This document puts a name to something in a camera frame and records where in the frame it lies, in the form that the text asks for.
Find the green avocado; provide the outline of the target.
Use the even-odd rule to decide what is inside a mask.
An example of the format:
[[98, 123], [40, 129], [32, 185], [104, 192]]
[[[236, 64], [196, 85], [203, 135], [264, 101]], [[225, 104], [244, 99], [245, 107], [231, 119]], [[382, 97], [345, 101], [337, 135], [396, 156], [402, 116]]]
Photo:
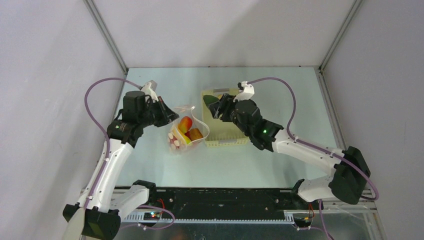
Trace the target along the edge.
[[209, 107], [217, 102], [219, 102], [219, 98], [214, 95], [206, 94], [202, 97], [204, 104]]

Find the red mango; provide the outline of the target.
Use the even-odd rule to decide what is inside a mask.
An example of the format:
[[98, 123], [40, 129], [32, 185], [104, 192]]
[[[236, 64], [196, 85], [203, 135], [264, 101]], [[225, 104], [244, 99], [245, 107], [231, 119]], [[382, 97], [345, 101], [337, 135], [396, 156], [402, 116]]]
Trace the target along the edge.
[[193, 125], [193, 120], [189, 116], [184, 116], [180, 119], [177, 127], [178, 130], [184, 135], [186, 132], [189, 132]]

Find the clear dotted zip bag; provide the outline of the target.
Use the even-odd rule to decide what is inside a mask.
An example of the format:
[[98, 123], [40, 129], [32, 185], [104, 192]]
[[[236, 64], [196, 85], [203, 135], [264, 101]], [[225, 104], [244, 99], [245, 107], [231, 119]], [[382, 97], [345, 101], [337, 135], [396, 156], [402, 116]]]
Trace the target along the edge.
[[210, 134], [209, 126], [195, 116], [194, 105], [176, 106], [172, 110], [179, 115], [167, 134], [168, 145], [173, 154], [194, 149]]

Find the yellow banana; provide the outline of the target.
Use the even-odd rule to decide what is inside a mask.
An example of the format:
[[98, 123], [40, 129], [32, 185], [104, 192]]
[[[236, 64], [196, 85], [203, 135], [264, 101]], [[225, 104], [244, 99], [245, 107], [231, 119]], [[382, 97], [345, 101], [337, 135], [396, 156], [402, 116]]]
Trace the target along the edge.
[[170, 143], [177, 148], [189, 145], [192, 142], [191, 139], [182, 133], [178, 128], [173, 128], [169, 132], [168, 139]]

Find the red pomegranate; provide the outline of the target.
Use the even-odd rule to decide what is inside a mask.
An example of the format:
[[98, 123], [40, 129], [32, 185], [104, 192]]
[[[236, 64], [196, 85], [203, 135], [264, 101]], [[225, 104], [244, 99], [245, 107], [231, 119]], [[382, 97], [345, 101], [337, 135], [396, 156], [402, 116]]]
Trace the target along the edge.
[[184, 135], [185, 135], [187, 138], [191, 139], [191, 137], [190, 137], [190, 132], [189, 132], [189, 131], [188, 131], [188, 132], [186, 132]]

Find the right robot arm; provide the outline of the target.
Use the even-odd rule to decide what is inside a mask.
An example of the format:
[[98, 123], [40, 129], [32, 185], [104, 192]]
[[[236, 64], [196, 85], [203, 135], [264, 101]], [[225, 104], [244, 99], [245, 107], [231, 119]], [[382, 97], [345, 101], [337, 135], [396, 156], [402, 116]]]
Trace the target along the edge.
[[370, 169], [359, 149], [318, 146], [289, 133], [283, 126], [262, 117], [253, 100], [237, 100], [227, 93], [218, 98], [204, 95], [203, 102], [214, 119], [233, 123], [259, 150], [291, 156], [312, 165], [326, 175], [300, 179], [292, 188], [291, 204], [304, 209], [319, 199], [337, 198], [356, 205], [363, 198]]

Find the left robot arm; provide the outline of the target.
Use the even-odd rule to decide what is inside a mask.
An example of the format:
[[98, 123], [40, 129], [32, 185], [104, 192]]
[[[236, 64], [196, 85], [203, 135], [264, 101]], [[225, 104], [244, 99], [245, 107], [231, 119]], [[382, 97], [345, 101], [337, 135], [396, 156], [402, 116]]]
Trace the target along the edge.
[[122, 102], [122, 109], [104, 131], [103, 150], [86, 189], [76, 204], [67, 204], [63, 210], [68, 222], [64, 240], [78, 240], [80, 236], [112, 240], [123, 218], [140, 205], [153, 208], [158, 202], [158, 194], [151, 190], [155, 186], [152, 182], [136, 181], [119, 198], [112, 200], [112, 195], [122, 168], [144, 129], [166, 126], [179, 115], [152, 90], [129, 91]]

